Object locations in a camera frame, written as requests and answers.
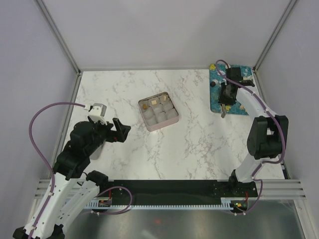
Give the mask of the pink chocolate tin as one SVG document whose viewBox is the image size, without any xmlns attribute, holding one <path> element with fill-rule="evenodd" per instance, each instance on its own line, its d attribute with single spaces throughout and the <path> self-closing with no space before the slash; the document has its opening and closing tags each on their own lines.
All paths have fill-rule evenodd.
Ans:
<svg viewBox="0 0 319 239">
<path fill-rule="evenodd" d="M 152 105 L 152 101 L 156 100 L 157 104 Z M 158 129 L 175 124 L 179 121 L 179 113 L 176 109 L 171 96 L 168 92 L 162 92 L 148 98 L 138 101 L 139 110 L 148 131 L 156 131 Z"/>
</svg>

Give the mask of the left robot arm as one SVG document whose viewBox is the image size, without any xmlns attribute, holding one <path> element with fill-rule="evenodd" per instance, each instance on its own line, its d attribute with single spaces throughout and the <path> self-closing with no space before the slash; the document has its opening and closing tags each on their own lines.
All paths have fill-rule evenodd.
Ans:
<svg viewBox="0 0 319 239">
<path fill-rule="evenodd" d="M 70 200 L 67 196 L 90 164 L 90 156 L 105 142 L 124 142 L 131 127 L 118 118 L 102 124 L 91 119 L 74 126 L 70 140 L 53 166 L 53 179 L 39 208 L 29 223 L 13 233 L 15 239 L 63 239 L 84 207 L 96 196 L 109 191 L 108 177 L 98 171 L 88 174 L 82 187 Z"/>
</svg>

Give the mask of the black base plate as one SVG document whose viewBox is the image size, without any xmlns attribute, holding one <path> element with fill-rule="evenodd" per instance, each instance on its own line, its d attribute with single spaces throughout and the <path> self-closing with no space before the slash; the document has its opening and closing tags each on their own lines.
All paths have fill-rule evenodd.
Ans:
<svg viewBox="0 0 319 239">
<path fill-rule="evenodd" d="M 114 180 L 106 188 L 123 186 L 132 196 L 132 205 L 219 204 L 222 198 L 254 198 L 256 184 L 217 180 Z"/>
</svg>

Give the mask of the blue floral tray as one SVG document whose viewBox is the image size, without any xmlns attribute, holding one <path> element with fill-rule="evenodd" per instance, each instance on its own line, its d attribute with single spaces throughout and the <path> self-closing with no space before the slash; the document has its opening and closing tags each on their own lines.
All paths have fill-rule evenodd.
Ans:
<svg viewBox="0 0 319 239">
<path fill-rule="evenodd" d="M 244 65 L 230 65 L 231 67 L 240 67 L 241 75 L 244 80 L 252 80 L 255 83 L 253 77 L 252 67 L 244 66 Z M 210 85 L 210 109 L 213 113 L 221 113 L 221 104 L 218 103 L 218 96 L 220 91 L 220 86 L 222 83 L 226 83 L 225 79 L 219 75 L 216 70 L 215 64 L 211 64 L 209 66 L 209 83 L 215 82 L 216 85 L 211 87 Z M 227 114 L 233 115 L 245 115 L 247 116 L 246 109 L 240 104 L 236 103 L 235 105 L 230 106 L 230 110 L 227 111 Z"/>
</svg>

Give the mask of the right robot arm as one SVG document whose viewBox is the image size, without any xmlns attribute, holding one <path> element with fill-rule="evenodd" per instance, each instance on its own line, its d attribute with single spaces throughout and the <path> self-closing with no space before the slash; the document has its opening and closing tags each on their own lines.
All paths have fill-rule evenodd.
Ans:
<svg viewBox="0 0 319 239">
<path fill-rule="evenodd" d="M 256 94 L 251 80 L 244 80 L 239 67 L 226 67 L 222 74 L 226 82 L 221 84 L 218 102 L 232 106 L 240 103 L 252 119 L 247 138 L 248 154 L 232 173 L 236 178 L 228 183 L 232 196 L 240 196 L 246 190 L 245 183 L 257 181 L 255 175 L 265 164 L 280 164 L 285 156 L 289 120 L 271 110 Z"/>
</svg>

